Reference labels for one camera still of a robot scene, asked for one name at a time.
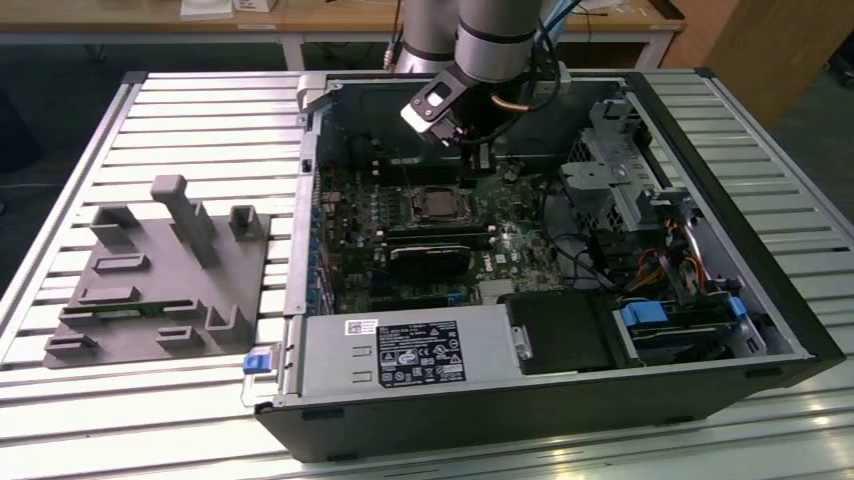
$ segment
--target gray robot arm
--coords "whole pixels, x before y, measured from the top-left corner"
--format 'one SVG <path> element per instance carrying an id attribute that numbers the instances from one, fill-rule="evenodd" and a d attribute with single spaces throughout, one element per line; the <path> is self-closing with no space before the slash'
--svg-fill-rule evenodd
<path id="1" fill-rule="evenodd" d="M 521 75 L 540 12 L 553 2 L 406 0 L 396 71 L 438 72 L 400 112 L 414 131 L 445 145 L 461 141 L 468 125 L 460 125 L 449 113 L 460 104 L 482 105 L 462 99 L 495 95 L 489 85 L 497 88 Z"/>

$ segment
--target slotted metal surface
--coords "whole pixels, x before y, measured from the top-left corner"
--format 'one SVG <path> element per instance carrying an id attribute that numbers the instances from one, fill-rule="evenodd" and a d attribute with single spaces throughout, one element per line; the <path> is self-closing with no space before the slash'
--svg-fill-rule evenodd
<path id="1" fill-rule="evenodd" d="M 692 72 L 647 78 L 844 352 L 854 353 L 849 232 L 789 161 Z M 98 204 L 146 197 L 153 175 L 182 173 L 210 215 L 250 203 L 273 215 L 257 343 L 281 338 L 293 174 L 296 75 L 152 74 L 100 132 L 77 203 L 0 337 L 0 478 L 836 478 L 854 468 L 854 363 L 761 392 L 701 422 L 301 465 L 250 418 L 273 378 L 242 379 L 240 356 L 39 367 L 55 315 L 94 237 Z M 661 152 L 664 171 L 675 176 Z"/>

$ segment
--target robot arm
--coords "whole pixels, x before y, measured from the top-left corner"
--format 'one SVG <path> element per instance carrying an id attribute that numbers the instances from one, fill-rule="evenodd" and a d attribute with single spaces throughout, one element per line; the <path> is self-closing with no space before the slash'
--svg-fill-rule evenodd
<path id="1" fill-rule="evenodd" d="M 549 7 L 553 0 L 545 3 Z M 495 131 L 495 119 L 507 116 L 513 104 L 499 108 L 490 97 L 519 90 L 541 9 L 543 0 L 406 1 L 396 70 L 441 70 L 400 112 L 414 131 L 445 145 L 465 144 L 470 130 Z"/>

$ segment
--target power supply label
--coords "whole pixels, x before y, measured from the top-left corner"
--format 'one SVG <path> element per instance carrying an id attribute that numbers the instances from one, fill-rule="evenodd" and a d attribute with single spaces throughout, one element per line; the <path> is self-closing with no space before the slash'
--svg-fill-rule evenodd
<path id="1" fill-rule="evenodd" d="M 412 387 L 465 380 L 456 322 L 376 327 L 378 384 Z"/>

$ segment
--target blue latch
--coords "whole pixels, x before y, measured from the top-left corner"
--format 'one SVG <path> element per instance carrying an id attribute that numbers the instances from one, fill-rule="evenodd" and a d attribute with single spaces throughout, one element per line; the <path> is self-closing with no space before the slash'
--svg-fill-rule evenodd
<path id="1" fill-rule="evenodd" d="M 627 327 L 667 322 L 667 313 L 660 302 L 632 302 L 619 309 L 619 313 Z"/>
<path id="2" fill-rule="evenodd" d="M 242 373 L 253 375 L 256 373 L 269 373 L 272 365 L 272 352 L 249 353 L 242 358 Z"/>
<path id="3" fill-rule="evenodd" d="M 747 315 L 747 308 L 744 307 L 744 302 L 741 302 L 740 298 L 729 297 L 727 302 L 729 304 L 729 308 L 732 309 L 732 315 L 735 315 L 735 318 L 740 319 L 744 315 Z"/>

